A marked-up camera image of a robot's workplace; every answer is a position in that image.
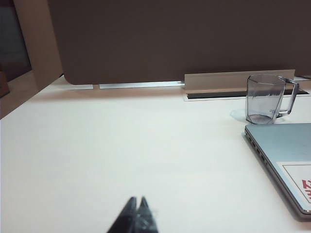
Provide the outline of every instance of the brown partition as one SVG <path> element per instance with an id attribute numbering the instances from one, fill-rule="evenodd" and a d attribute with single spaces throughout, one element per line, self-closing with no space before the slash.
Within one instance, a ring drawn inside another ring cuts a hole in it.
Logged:
<path id="1" fill-rule="evenodd" d="M 311 74 L 310 0 L 49 0 L 73 84 L 183 80 L 186 73 Z"/>

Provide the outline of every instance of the glass mug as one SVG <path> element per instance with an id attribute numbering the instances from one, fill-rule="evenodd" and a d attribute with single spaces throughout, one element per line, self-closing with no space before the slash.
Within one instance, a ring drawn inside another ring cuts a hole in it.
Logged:
<path id="1" fill-rule="evenodd" d="M 280 110 L 286 83 L 294 88 L 287 110 Z M 272 124 L 276 118 L 291 113 L 299 84 L 276 75 L 251 75 L 247 79 L 246 120 L 253 124 Z"/>

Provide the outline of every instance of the mug handle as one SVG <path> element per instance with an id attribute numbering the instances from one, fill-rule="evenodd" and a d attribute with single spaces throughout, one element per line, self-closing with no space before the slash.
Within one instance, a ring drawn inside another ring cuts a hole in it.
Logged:
<path id="1" fill-rule="evenodd" d="M 289 113 L 291 113 L 293 105 L 294 105 L 294 101 L 296 99 L 296 95 L 297 95 L 297 92 L 298 92 L 298 89 L 299 89 L 299 84 L 296 83 L 294 80 L 287 79 L 287 78 L 284 78 L 284 77 L 279 77 L 279 78 L 284 80 L 286 83 L 291 83 L 294 87 L 293 87 L 293 92 L 292 92 L 292 95 L 291 95 L 291 102 L 290 102 L 290 104 L 288 106 L 288 109 L 287 110 L 280 110 L 279 114 L 277 115 L 277 118 L 286 116 Z"/>

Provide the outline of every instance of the laptop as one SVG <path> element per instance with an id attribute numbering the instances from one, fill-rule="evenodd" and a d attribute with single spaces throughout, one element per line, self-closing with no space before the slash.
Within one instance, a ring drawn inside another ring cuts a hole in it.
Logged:
<path id="1" fill-rule="evenodd" d="M 298 215 L 311 220 L 311 124 L 246 125 L 245 135 Z"/>

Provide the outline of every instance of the desk surface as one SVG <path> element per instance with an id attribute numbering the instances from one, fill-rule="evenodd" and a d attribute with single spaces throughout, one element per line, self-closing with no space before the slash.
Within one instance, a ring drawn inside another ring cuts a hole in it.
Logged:
<path id="1" fill-rule="evenodd" d="M 59 79 L 1 120 L 1 232 L 104 233 L 142 195 L 160 233 L 311 230 L 243 136 L 244 99 L 71 88 Z M 310 100 L 279 123 L 311 122 Z"/>

